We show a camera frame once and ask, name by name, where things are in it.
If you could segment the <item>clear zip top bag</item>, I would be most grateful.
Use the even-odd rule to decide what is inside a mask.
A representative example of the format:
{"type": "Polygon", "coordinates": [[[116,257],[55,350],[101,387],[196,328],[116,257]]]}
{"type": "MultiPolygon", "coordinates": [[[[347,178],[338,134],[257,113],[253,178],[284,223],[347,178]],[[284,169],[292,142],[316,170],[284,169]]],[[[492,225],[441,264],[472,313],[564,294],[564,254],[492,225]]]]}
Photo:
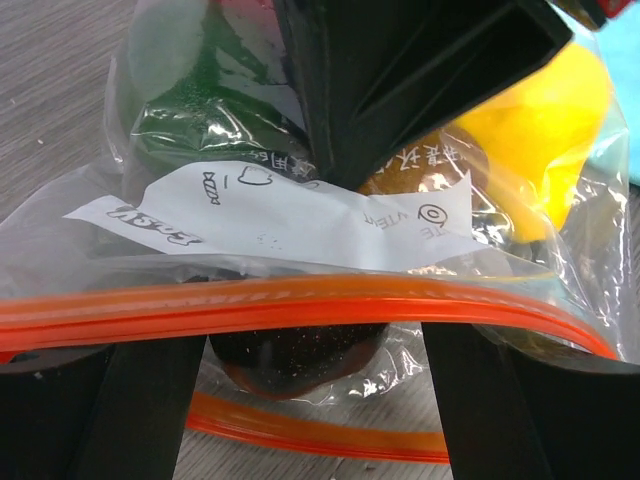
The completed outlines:
{"type": "MultiPolygon", "coordinates": [[[[137,3],[133,18],[146,1],[137,3]]],[[[561,229],[518,243],[470,176],[364,195],[312,158],[157,161],[130,144],[124,48],[105,92],[106,147],[1,224],[1,355],[203,336],[186,429],[308,454],[450,465],[425,323],[532,332],[639,367],[627,132],[605,122],[561,229]],[[237,386],[209,337],[384,323],[361,371],[300,397],[237,386]]]]}

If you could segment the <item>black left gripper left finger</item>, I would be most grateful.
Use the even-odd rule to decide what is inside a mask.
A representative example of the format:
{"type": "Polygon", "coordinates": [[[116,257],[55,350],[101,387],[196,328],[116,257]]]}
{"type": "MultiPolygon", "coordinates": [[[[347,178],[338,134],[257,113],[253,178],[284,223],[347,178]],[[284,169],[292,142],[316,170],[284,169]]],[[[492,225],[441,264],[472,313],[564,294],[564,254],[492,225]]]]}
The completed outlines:
{"type": "Polygon", "coordinates": [[[172,478],[205,343],[2,353],[2,478],[172,478]]]}

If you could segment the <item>brown fake kiwi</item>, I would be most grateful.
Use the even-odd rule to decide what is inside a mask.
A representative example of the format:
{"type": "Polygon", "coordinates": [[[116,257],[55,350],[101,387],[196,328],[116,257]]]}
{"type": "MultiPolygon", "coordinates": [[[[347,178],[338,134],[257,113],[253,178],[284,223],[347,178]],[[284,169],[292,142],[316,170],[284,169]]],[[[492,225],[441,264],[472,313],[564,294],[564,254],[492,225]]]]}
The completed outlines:
{"type": "Polygon", "coordinates": [[[478,188],[488,184],[489,160],[464,129],[449,124],[404,147],[359,189],[364,195],[442,191],[465,176],[478,188]]]}

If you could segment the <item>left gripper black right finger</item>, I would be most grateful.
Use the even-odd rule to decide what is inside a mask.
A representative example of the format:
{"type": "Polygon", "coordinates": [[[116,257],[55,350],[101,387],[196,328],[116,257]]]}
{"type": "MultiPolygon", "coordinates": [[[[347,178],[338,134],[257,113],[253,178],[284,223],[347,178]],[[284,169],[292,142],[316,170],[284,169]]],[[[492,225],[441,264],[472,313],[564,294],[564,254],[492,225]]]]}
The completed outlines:
{"type": "Polygon", "coordinates": [[[422,331],[454,478],[638,478],[638,365],[516,329],[422,331]]]}

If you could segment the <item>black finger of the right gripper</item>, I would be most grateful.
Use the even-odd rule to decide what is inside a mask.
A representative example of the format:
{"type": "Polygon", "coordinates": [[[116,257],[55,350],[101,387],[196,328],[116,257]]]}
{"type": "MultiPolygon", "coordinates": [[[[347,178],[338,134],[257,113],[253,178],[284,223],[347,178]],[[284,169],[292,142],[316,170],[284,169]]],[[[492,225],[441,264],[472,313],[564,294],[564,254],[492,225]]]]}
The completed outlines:
{"type": "Polygon", "coordinates": [[[278,1],[320,177],[360,187],[411,142],[546,65],[572,33],[545,1],[278,1]]]}

